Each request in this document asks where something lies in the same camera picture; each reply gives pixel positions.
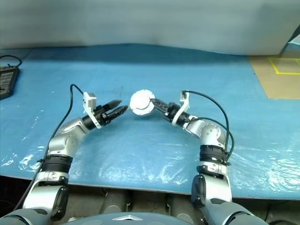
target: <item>cardboard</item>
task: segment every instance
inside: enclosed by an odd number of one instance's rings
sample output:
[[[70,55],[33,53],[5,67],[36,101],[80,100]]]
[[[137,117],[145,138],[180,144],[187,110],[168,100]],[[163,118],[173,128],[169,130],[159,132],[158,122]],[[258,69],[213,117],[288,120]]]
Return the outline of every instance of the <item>cardboard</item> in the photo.
[[[300,52],[249,59],[268,98],[300,99]]]

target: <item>blue table surface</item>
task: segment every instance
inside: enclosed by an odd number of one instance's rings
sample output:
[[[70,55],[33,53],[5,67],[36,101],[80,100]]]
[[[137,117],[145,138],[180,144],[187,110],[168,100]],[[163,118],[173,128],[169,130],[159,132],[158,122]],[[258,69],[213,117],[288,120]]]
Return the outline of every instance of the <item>blue table surface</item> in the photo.
[[[66,113],[69,85],[98,104],[149,89],[179,103],[181,90],[215,98],[230,120],[236,147],[229,168],[235,197],[300,199],[300,101],[268,99],[245,56],[151,45],[2,50],[23,59],[13,96],[0,101],[0,173],[31,179],[49,137]],[[13,62],[1,59],[1,63]],[[69,120],[84,116],[75,93]],[[189,113],[224,121],[208,100],[191,96]],[[189,194],[199,140],[159,113],[131,111],[82,142],[70,183]]]

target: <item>white plastic part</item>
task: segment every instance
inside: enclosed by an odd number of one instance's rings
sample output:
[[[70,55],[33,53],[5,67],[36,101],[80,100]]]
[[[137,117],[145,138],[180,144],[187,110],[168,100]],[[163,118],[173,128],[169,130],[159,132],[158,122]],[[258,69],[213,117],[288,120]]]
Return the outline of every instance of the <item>white plastic part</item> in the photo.
[[[175,114],[173,120],[172,120],[172,125],[176,126],[177,120],[180,117],[180,115],[183,112],[186,112],[189,108],[189,93],[185,92],[185,95],[182,94],[182,92],[180,93],[180,104],[181,104],[181,108],[177,111],[177,113]]]
[[[84,112],[88,114],[95,126],[100,129],[101,125],[98,123],[96,117],[94,116],[94,110],[96,108],[97,97],[93,93],[83,93],[83,107]]]
[[[130,108],[136,115],[147,115],[154,109],[154,104],[150,99],[155,98],[154,94],[146,89],[139,90],[131,96]]]

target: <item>floor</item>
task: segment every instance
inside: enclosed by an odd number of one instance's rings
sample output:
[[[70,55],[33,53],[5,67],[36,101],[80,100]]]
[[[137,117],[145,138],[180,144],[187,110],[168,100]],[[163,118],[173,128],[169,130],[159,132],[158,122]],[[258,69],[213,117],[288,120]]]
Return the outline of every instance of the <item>floor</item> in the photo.
[[[107,205],[105,195],[106,198],[109,198],[109,202],[115,203],[110,204],[110,206]],[[117,212],[121,208],[133,212],[154,212],[172,216],[189,215],[183,219],[190,220],[191,223],[194,222],[197,225],[203,225],[204,223],[200,221],[201,212],[194,210],[188,200],[188,196],[184,195],[72,186],[66,215],[61,221],[55,222],[53,225],[67,222],[72,217],[81,218],[99,213]],[[257,199],[234,199],[233,201],[262,219],[265,219],[267,208],[272,204],[267,218],[268,223],[274,220],[288,220],[300,225],[300,201]]]

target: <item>white round object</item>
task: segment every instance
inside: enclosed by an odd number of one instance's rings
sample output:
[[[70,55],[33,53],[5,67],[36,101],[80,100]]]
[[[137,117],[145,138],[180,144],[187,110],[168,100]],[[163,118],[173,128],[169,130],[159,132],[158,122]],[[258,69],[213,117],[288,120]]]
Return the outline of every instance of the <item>white round object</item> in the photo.
[[[151,98],[155,98],[154,94],[146,89],[134,93],[129,104],[133,113],[142,116],[152,112],[154,104],[150,101]]]

